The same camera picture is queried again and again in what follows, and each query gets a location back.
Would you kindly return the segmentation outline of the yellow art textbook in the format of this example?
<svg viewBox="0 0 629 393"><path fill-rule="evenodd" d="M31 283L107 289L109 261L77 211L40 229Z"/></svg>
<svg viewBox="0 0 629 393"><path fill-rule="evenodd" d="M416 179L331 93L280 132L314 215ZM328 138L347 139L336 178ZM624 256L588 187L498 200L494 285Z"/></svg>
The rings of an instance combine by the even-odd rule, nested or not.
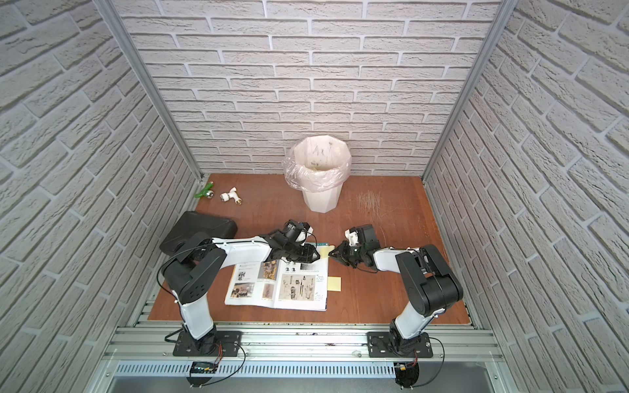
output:
<svg viewBox="0 0 629 393"><path fill-rule="evenodd" d="M329 258L311 264L284 259L238 264L224 304L325 311L328 272Z"/></svg>

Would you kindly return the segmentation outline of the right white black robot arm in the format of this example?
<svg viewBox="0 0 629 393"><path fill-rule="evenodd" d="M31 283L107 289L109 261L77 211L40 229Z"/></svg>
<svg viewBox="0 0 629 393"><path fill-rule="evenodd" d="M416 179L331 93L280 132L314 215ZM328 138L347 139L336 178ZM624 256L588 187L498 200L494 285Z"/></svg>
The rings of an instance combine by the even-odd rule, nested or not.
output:
<svg viewBox="0 0 629 393"><path fill-rule="evenodd" d="M390 324L388 346L398 355L407 354L421 342L438 316L464 297L464 290L436 246L396 249L381 247L372 225L353 227L346 240L329 252L337 262L357 269L363 264L375 272L399 273L409 302Z"/></svg>

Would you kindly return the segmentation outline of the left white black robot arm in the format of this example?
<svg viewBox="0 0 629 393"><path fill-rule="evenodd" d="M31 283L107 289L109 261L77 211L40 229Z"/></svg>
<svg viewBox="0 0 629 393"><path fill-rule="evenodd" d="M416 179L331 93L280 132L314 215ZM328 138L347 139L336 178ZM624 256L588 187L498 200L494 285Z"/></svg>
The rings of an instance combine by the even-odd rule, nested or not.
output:
<svg viewBox="0 0 629 393"><path fill-rule="evenodd" d="M207 293L224 267L242 263L286 261L311 265L321 259L315 244L307 242L311 226L294 220L283 229L249 238L211 237L194 233L159 268L158 274L179 305L183 331L195 342L212 340L216 334Z"/></svg>

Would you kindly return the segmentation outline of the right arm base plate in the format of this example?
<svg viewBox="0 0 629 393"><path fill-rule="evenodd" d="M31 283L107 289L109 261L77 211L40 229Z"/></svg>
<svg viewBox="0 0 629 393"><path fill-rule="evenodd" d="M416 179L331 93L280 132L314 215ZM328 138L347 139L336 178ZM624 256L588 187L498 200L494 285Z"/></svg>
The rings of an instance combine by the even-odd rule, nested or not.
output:
<svg viewBox="0 0 629 393"><path fill-rule="evenodd" d="M370 358L419 358L433 357L432 345L427 332L404 339L394 332L368 332L367 347Z"/></svg>

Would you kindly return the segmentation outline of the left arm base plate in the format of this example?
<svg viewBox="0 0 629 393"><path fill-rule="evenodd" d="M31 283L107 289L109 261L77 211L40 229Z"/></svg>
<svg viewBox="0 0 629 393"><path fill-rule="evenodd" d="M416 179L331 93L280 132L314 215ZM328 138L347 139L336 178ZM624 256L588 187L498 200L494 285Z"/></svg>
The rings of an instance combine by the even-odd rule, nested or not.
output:
<svg viewBox="0 0 629 393"><path fill-rule="evenodd" d="M236 357L241 339L242 331L214 330L198 340L195 340L189 332L183 331L175 342L173 356L216 358L221 349L223 357Z"/></svg>

